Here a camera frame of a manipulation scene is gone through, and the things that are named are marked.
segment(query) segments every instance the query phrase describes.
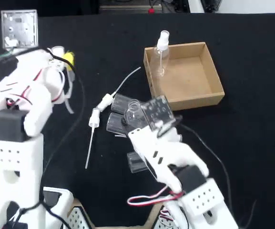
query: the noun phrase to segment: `black fabric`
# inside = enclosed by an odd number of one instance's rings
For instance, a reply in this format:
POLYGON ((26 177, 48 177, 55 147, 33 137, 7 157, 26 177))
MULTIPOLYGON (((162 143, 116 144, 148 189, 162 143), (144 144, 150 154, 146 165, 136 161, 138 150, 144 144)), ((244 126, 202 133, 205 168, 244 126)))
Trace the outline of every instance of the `black fabric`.
MULTIPOLYGON (((129 207, 128 197, 153 194, 163 187, 149 171, 131 174, 127 139, 108 133, 109 109, 95 130, 89 168, 84 169, 92 108, 112 93, 133 69, 143 65, 144 47, 154 46, 159 32, 169 30, 170 44, 206 42, 225 90, 217 106, 176 112, 197 131, 228 169, 234 213, 244 225, 257 199, 251 229, 275 228, 275 15, 166 14, 84 16, 39 19, 41 46, 62 45, 75 53, 76 68, 87 91, 80 127, 52 160, 45 185, 68 188, 86 208, 96 226, 142 225, 151 207, 129 207)), ((0 40, 0 53, 3 53, 0 40)), ((0 63, 0 80, 15 62, 0 63)), ((147 101, 144 68, 121 88, 123 95, 147 101)), ((81 104, 77 82, 71 99, 81 104)), ((75 120, 56 105, 44 133, 44 164, 51 150, 75 120)), ((224 196, 227 188, 217 160, 197 138, 179 130, 204 160, 224 196)))

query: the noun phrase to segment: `spray nozzle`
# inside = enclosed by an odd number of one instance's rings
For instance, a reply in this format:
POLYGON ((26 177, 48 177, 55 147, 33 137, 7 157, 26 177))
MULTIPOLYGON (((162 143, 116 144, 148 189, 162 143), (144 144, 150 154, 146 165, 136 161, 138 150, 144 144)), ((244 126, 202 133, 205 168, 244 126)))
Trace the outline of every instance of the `spray nozzle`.
POLYGON ((157 48, 161 51, 168 49, 169 44, 169 32, 167 30, 161 31, 161 36, 157 42, 157 48))

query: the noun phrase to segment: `perforated panel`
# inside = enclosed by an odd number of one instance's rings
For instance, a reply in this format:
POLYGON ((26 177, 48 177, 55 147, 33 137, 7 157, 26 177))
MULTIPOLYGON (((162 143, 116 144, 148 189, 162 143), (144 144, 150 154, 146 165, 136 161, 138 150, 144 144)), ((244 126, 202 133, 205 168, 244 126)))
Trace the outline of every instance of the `perforated panel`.
POLYGON ((68 223, 71 229, 92 229, 80 207, 73 208, 68 217, 68 223))

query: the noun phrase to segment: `small plastic container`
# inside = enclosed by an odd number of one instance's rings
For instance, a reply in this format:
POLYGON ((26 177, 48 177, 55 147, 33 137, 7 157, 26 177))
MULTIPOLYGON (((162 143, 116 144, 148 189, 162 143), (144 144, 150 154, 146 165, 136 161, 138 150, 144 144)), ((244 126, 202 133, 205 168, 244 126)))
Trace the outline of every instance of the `small plastic container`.
POLYGON ((106 128, 107 131, 115 134, 126 135, 127 131, 124 129, 122 125, 122 118, 123 115, 121 114, 110 113, 106 128))
POLYGON ((132 100, 132 98, 129 98, 127 96, 117 93, 114 97, 114 101, 112 103, 111 110, 113 112, 123 115, 126 112, 126 110, 128 109, 128 104, 131 100, 132 100))
POLYGON ((141 104, 138 100, 132 99, 129 102, 128 109, 124 114, 126 123, 134 128, 144 128, 147 121, 143 115, 141 104))
POLYGON ((128 153, 127 158, 132 173, 137 173, 148 169, 147 165, 143 162, 138 153, 128 153))

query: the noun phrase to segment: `clear plastic bottle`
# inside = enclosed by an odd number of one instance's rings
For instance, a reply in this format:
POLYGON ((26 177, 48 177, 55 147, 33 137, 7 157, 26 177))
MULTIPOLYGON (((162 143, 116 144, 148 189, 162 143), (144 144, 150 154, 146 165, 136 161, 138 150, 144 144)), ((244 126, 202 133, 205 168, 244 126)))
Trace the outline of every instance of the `clear plastic bottle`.
POLYGON ((141 104, 138 100, 132 99, 129 102, 128 110, 124 113, 126 123, 134 128, 144 128, 147 121, 143 115, 141 104))
POLYGON ((161 31, 157 45, 153 50, 150 60, 150 70, 153 78, 164 76, 169 61, 169 32, 161 31))

